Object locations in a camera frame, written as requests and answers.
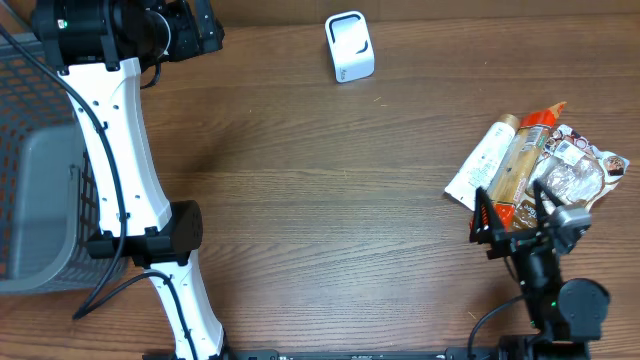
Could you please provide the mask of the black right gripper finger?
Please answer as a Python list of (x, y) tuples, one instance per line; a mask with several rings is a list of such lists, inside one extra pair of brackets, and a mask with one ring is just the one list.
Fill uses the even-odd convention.
[(554, 232), (556, 230), (556, 226), (552, 225), (549, 221), (550, 215), (547, 212), (543, 197), (546, 196), (549, 201), (555, 207), (562, 206), (563, 202), (543, 183), (539, 180), (535, 180), (533, 182), (533, 190), (534, 190), (534, 199), (535, 199), (535, 211), (536, 211), (536, 221), (537, 221), (537, 229), (542, 232)]
[(474, 213), (470, 223), (471, 243), (493, 243), (505, 232), (505, 227), (486, 190), (478, 187), (475, 193)]

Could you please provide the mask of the red orange spaghetti pack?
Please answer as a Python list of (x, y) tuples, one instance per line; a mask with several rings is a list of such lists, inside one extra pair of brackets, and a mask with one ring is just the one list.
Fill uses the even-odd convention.
[(531, 113), (520, 121), (515, 137), (486, 190), (502, 225), (509, 230), (533, 168), (566, 102)]

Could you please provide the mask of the beige bread snack bag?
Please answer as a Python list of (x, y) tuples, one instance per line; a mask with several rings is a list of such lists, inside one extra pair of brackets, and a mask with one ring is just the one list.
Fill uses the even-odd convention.
[(521, 230), (536, 225), (534, 182), (544, 184), (565, 204), (590, 209), (617, 186), (628, 166), (626, 158), (599, 150), (568, 125), (558, 126), (536, 161), (511, 228)]

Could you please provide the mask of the white cream tube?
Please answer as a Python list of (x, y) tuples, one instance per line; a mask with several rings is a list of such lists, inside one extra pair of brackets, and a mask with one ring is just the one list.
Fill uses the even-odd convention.
[(516, 116), (501, 115), (466, 158), (444, 192), (473, 210), (476, 189), (488, 189), (519, 128), (520, 120)]

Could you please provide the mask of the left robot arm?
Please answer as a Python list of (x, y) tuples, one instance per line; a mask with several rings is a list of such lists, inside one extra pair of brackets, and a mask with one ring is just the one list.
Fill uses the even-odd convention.
[(224, 30), (207, 1), (40, 0), (32, 26), (44, 72), (67, 92), (99, 195), (91, 257), (128, 258), (157, 291), (177, 359), (228, 359), (198, 250), (201, 209), (167, 199), (142, 114), (141, 76), (165, 62), (219, 51)]

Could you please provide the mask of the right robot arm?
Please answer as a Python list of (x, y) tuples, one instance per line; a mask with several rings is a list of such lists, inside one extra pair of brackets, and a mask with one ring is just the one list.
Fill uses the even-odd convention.
[[(508, 231), (487, 191), (476, 190), (469, 241), (487, 244), (490, 260), (511, 263), (521, 294), (486, 313), (474, 325), (466, 345), (469, 359), (589, 359), (589, 343), (602, 336), (610, 293), (596, 281), (561, 275), (560, 257), (569, 254), (592, 225), (588, 210), (567, 204), (547, 186), (534, 182), (536, 225)], [(523, 301), (534, 335), (499, 339), (483, 356), (474, 347), (481, 327), (495, 315)]]

